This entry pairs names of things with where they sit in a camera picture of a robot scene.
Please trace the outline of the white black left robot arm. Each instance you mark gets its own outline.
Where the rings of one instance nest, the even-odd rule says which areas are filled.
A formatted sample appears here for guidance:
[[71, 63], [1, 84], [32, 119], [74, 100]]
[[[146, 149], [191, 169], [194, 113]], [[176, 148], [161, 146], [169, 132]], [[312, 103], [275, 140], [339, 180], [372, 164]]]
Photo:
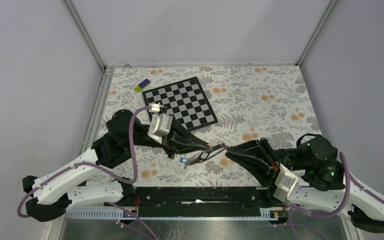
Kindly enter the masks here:
[[19, 217], [48, 222], [73, 206], [132, 204], [135, 192], [129, 187], [139, 178], [137, 146], [161, 148], [170, 159], [212, 149], [156, 105], [121, 109], [106, 127], [107, 133], [63, 167], [42, 177], [23, 178], [25, 196], [17, 207]]

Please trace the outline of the blue capped key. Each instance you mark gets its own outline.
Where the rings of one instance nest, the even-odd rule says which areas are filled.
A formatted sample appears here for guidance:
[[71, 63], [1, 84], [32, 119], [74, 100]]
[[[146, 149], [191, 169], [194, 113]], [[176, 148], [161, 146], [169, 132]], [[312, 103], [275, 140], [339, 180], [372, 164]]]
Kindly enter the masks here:
[[189, 159], [186, 157], [181, 157], [179, 160], [181, 163], [186, 163]]

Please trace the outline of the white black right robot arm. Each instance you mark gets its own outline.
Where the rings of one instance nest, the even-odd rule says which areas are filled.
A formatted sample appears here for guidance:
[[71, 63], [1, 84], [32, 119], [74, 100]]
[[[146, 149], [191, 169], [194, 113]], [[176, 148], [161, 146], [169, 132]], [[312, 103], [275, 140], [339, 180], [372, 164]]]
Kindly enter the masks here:
[[273, 149], [265, 138], [226, 150], [265, 188], [262, 207], [285, 205], [313, 218], [339, 216], [357, 229], [384, 233], [384, 194], [358, 180], [342, 152], [320, 134], [307, 133], [294, 148]]

